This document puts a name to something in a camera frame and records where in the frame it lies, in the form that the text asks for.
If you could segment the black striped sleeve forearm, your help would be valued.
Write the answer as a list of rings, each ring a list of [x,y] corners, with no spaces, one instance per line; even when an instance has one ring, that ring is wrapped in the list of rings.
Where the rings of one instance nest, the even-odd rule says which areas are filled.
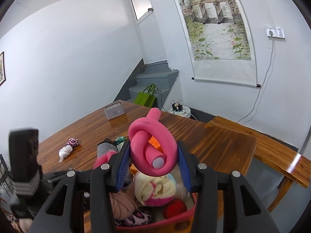
[[[34,196],[41,182],[37,162],[38,129],[13,130],[8,139],[12,184],[17,195]]]

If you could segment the left hand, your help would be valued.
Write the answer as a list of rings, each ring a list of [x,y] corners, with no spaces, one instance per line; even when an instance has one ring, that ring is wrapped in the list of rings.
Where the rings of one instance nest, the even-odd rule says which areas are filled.
[[[19,223],[19,227],[20,227],[21,231],[23,233],[28,233],[28,231],[32,225],[32,222],[33,221],[29,218],[20,218],[18,220],[18,223]]]

